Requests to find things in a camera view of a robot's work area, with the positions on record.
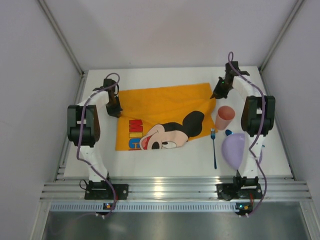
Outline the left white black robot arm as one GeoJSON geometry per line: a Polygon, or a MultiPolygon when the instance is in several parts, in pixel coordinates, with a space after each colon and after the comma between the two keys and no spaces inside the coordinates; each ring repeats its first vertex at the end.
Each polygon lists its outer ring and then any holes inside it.
{"type": "Polygon", "coordinates": [[[82,102],[67,107],[67,138],[76,146],[76,159],[88,168],[89,181],[107,181],[109,172],[105,167],[98,141],[101,138],[100,118],[119,118],[123,111],[119,99],[119,80],[111,75],[103,80],[100,87],[93,89],[82,102]]]}

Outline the blue plastic fork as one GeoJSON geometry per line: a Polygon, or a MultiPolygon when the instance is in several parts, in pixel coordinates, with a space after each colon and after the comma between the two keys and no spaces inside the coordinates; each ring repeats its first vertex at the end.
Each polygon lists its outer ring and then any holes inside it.
{"type": "Polygon", "coordinates": [[[213,145],[214,169],[217,170],[218,167],[217,167],[216,148],[215,148],[216,130],[214,128],[210,129],[210,138],[212,139],[212,145],[213,145]]]}

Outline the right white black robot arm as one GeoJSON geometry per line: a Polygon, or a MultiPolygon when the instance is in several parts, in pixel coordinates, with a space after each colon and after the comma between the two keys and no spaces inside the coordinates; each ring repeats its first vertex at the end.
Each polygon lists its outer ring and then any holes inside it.
{"type": "Polygon", "coordinates": [[[212,99],[226,99],[231,90],[236,90],[244,101],[240,126],[248,134],[248,154],[236,169],[244,177],[254,177],[259,171],[259,159],[265,138],[274,127],[274,96],[265,95],[250,80],[247,71],[241,71],[237,61],[225,64],[225,75],[220,77],[211,95],[212,99]]]}

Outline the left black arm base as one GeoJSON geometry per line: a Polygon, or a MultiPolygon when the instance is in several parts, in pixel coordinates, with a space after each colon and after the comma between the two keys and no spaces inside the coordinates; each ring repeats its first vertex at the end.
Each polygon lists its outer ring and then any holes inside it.
{"type": "MultiPolygon", "coordinates": [[[[116,200],[126,200],[129,194],[128,184],[111,184],[115,191],[116,200]]],[[[89,182],[85,189],[85,200],[113,200],[114,194],[111,187],[104,181],[89,182]]]]}

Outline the orange Mickey Mouse cloth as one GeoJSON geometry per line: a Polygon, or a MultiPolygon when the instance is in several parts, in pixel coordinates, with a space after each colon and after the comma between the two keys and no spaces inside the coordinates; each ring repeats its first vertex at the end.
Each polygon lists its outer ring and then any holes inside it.
{"type": "Polygon", "coordinates": [[[174,149],[210,135],[211,95],[209,83],[120,91],[116,151],[174,149]]]}

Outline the aluminium mounting rail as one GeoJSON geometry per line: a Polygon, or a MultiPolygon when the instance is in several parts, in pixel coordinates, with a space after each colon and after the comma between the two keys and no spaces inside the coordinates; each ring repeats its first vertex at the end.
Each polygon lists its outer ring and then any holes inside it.
{"type": "MultiPolygon", "coordinates": [[[[114,178],[114,184],[128,185],[128,200],[172,201],[172,200],[217,200],[217,185],[231,183],[230,177],[145,177],[114,178]]],[[[83,200],[85,191],[77,178],[57,179],[44,184],[40,194],[42,201],[83,200]]],[[[267,202],[309,201],[312,196],[304,181],[287,177],[271,177],[264,183],[267,202]]]]}

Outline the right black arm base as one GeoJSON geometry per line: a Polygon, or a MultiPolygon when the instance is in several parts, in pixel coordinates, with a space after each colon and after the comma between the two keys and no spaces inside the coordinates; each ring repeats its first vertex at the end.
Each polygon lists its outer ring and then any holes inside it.
{"type": "Polygon", "coordinates": [[[260,199],[263,196],[261,185],[243,185],[236,186],[233,183],[221,183],[216,185],[217,195],[219,200],[249,200],[260,199]]]}

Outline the lilac plastic plate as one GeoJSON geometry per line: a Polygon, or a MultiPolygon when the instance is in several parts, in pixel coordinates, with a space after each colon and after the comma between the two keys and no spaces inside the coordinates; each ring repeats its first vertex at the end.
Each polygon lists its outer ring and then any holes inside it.
{"type": "Polygon", "coordinates": [[[233,133],[227,136],[222,143],[223,159],[235,171],[242,174],[256,172],[256,160],[260,159],[265,137],[260,135],[254,146],[249,150],[256,137],[247,133],[233,133]]]}

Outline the pink plastic cup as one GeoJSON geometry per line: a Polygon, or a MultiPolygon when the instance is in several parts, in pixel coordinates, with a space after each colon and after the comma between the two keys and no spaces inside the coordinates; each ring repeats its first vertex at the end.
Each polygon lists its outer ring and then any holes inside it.
{"type": "Polygon", "coordinates": [[[215,126],[218,130],[222,131],[227,128],[227,126],[233,121],[235,118],[236,112],[235,110],[227,105],[221,106],[217,110],[215,126]]]}

